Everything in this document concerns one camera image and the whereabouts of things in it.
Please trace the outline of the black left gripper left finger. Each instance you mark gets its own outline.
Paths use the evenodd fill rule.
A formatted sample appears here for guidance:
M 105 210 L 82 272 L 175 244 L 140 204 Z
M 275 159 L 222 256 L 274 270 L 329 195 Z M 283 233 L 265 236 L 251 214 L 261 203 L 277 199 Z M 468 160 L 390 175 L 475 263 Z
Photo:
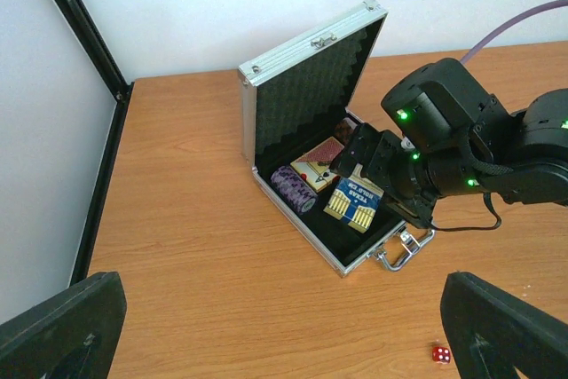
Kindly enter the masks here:
M 97 272 L 1 325 L 3 378 L 106 378 L 127 312 L 118 272 Z

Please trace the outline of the yellow card box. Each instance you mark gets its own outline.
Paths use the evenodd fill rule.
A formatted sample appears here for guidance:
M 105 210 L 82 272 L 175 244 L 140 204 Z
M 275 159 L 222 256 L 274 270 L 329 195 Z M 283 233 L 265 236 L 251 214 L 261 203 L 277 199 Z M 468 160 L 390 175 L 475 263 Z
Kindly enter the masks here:
M 362 166 L 357 165 L 351 175 L 340 178 L 324 212 L 365 233 L 371 226 L 383 197 L 383 189 L 361 176 Z

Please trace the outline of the aluminium poker case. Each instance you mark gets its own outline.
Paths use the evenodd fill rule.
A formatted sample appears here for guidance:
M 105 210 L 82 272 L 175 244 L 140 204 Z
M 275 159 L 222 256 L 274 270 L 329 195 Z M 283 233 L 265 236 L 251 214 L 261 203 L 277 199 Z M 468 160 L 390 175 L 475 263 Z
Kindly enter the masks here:
M 345 117 L 359 124 L 351 99 L 387 12 L 365 0 L 239 66 L 243 155 L 255 181 L 297 231 L 341 275 L 372 257 L 401 270 L 434 232 L 413 236 L 406 221 L 379 204 L 361 233 L 324 212 L 341 177 L 319 193 L 315 206 L 296 214 L 271 175 L 334 136 Z

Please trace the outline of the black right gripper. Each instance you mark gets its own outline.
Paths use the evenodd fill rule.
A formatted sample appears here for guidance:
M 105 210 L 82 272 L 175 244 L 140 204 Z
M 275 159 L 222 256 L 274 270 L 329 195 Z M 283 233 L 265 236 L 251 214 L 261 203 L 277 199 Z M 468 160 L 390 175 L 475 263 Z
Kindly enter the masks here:
M 358 125 L 329 168 L 347 178 L 359 165 L 360 174 L 383 190 L 381 204 L 416 228 L 432 227 L 433 198 L 424 196 L 414 170 L 416 161 L 390 130 L 378 131 L 369 123 Z

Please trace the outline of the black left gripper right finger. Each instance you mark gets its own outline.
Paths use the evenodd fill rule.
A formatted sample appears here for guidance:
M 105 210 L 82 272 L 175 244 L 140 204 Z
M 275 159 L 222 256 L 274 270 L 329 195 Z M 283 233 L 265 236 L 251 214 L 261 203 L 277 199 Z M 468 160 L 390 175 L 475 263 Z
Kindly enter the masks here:
M 567 324 L 470 272 L 447 276 L 440 315 L 461 378 L 567 376 Z

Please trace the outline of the red die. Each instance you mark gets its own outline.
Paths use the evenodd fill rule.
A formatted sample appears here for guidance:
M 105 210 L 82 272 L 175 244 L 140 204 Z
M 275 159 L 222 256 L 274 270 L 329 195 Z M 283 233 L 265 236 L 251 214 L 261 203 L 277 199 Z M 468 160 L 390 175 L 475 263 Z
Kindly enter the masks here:
M 444 346 L 433 346 L 431 356 L 438 364 L 449 364 L 452 359 L 450 350 Z

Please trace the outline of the red playing card deck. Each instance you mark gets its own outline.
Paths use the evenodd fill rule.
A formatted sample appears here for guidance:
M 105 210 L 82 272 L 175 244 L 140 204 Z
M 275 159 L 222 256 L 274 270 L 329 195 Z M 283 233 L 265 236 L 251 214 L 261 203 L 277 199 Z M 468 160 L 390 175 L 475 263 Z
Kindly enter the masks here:
M 339 178 L 331 171 L 330 165 L 343 148 L 339 140 L 329 137 L 291 162 L 290 166 L 312 190 L 319 193 Z

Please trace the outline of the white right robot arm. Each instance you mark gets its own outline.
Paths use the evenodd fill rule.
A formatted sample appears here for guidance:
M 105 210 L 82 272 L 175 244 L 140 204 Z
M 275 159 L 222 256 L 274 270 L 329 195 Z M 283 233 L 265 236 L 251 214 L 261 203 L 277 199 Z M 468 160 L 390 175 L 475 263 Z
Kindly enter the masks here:
M 407 223 L 433 228 L 436 203 L 450 196 L 567 203 L 566 90 L 511 113 L 460 61 L 445 58 L 405 77 L 381 105 L 397 130 L 360 124 L 331 169 L 344 178 L 358 171 Z

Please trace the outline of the purple chip stack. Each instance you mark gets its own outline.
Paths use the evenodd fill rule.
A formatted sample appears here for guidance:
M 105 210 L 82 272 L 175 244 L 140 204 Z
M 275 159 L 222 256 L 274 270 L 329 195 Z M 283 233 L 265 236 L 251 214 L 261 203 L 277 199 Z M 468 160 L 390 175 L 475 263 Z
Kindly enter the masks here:
M 271 183 L 298 215 L 309 212 L 318 201 L 318 195 L 290 166 L 276 169 Z
M 334 137 L 346 146 L 357 126 L 350 117 L 345 117 L 335 126 Z

